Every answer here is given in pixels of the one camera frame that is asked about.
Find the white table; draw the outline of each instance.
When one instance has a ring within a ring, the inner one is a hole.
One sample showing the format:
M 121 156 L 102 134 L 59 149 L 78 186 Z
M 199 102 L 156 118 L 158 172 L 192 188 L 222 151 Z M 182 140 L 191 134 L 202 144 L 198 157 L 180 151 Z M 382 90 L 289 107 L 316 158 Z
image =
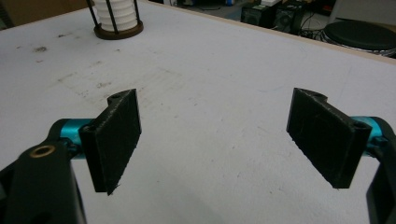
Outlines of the white table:
M 0 168 L 62 118 L 138 89 L 143 133 L 114 195 L 73 161 L 89 223 L 368 223 L 378 162 L 332 189 L 286 125 L 294 87 L 396 127 L 396 63 L 139 2 L 145 30 L 105 41 L 88 10 L 0 32 Z

